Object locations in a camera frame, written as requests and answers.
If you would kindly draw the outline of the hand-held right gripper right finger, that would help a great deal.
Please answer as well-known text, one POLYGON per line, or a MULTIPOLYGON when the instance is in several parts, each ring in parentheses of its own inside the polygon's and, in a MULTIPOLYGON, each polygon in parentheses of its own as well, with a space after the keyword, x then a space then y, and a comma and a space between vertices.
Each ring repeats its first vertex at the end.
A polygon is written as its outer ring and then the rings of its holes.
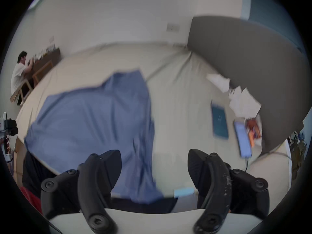
POLYGON ((232 169, 217 153, 197 149, 188 153, 188 172, 198 190, 197 208, 204 209, 193 226, 195 234, 218 232, 228 213, 253 215, 261 220, 269 214, 268 182, 240 169, 232 169))

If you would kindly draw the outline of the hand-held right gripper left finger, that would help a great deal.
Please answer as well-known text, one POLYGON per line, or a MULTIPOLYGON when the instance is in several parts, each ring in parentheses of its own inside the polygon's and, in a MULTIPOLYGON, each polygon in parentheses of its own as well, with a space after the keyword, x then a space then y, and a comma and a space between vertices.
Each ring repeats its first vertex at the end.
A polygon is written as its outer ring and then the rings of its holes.
POLYGON ((77 169, 67 170, 41 183, 41 210, 48 220, 82 212, 96 234, 116 234, 117 225, 106 212, 111 191, 122 170, 119 150, 91 154, 77 169))

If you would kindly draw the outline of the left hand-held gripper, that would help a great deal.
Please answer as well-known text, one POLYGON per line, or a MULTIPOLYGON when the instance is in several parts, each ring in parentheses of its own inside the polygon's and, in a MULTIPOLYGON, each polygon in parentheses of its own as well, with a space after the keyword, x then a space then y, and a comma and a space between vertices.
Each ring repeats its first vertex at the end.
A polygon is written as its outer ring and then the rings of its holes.
POLYGON ((7 113, 4 112, 3 116, 0 118, 0 146, 6 163, 10 163, 13 160, 12 154, 6 154, 6 136, 15 136, 17 134, 18 128, 16 121, 8 118, 7 113))

